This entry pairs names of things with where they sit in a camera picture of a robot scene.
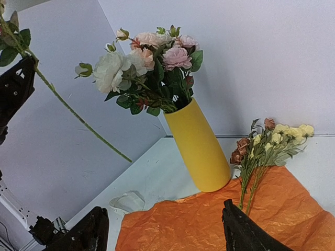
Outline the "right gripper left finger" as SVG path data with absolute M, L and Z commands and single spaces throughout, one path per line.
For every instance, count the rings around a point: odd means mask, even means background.
M 63 237 L 45 248 L 47 251 L 106 251 L 109 232 L 108 211 L 94 207 Z

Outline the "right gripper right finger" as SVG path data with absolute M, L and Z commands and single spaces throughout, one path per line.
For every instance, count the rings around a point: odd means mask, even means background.
M 227 251 L 289 251 L 285 246 L 233 204 L 231 199 L 224 201 L 222 223 L 224 226 Z

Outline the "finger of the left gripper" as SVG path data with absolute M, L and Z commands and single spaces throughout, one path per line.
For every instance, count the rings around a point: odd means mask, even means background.
M 35 65 L 28 56 L 1 75 L 1 143 L 8 134 L 8 123 L 35 91 Z

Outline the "yellow ceramic vase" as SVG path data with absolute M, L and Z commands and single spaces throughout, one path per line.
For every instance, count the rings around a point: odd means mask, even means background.
M 196 188 L 202 192 L 223 188 L 231 169 L 196 100 L 164 117 Z

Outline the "cream printed ribbon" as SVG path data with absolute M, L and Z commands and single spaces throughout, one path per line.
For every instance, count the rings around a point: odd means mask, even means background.
M 111 199 L 109 206 L 111 209 L 124 216 L 137 211 L 143 211 L 146 202 L 138 191 L 128 191 L 122 196 Z

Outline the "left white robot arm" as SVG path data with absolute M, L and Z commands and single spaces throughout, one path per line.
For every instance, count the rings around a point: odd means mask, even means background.
M 32 56 L 27 56 L 1 75 L 1 143 L 8 134 L 10 120 L 35 91 L 36 63 Z M 61 226 L 55 226 L 49 219 L 25 209 L 2 178 L 1 204 L 40 245 L 48 247 L 68 232 Z

